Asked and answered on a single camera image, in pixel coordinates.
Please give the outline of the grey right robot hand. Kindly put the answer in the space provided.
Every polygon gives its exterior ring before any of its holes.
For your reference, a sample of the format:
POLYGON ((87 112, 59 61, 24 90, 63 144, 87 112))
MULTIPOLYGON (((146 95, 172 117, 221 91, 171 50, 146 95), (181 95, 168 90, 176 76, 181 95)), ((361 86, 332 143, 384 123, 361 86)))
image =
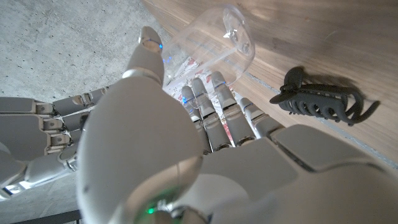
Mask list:
POLYGON ((1 98, 2 201, 77 170, 85 121, 108 90, 104 87, 52 103, 1 98))

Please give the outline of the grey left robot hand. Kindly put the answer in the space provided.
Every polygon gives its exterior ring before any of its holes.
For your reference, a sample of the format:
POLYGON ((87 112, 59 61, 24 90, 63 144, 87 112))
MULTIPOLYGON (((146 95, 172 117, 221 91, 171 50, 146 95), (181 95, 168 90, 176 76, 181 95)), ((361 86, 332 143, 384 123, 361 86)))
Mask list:
POLYGON ((397 172, 242 99, 235 127, 198 131, 163 91, 161 39, 143 27, 78 146, 88 223, 396 223, 397 172))

